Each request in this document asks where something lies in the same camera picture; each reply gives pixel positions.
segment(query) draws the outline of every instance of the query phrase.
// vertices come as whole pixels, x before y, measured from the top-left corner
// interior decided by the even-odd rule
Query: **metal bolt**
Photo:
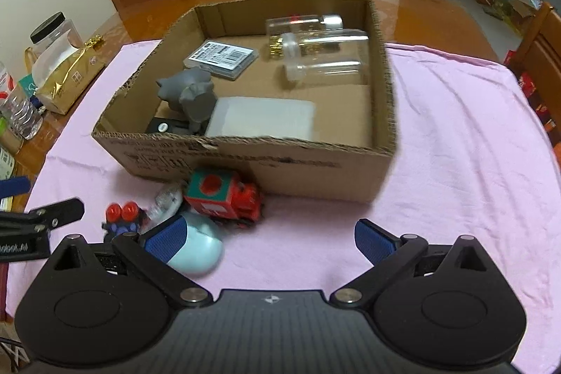
[[[179,296],[183,301],[188,301],[189,303],[200,303],[208,298],[209,293],[205,289],[191,287],[183,290]]]
[[[335,298],[341,303],[356,303],[360,301],[363,294],[356,289],[339,289],[335,292]]]

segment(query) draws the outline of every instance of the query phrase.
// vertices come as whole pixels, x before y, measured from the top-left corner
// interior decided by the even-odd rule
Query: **gray figurine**
[[[217,100],[210,72],[193,67],[156,83],[160,87],[158,97],[172,110],[185,113],[192,134],[199,132],[201,123],[210,119]]]

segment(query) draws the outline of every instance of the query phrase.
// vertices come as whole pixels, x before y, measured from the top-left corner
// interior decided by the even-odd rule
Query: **light blue computer mouse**
[[[222,259],[220,228],[208,217],[181,212],[140,237],[145,250],[185,276],[210,272]]]

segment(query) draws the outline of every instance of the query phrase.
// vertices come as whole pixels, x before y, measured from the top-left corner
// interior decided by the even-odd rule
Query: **plastic case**
[[[259,53],[252,48],[205,40],[183,64],[187,68],[200,67],[212,75],[235,80],[258,57]]]

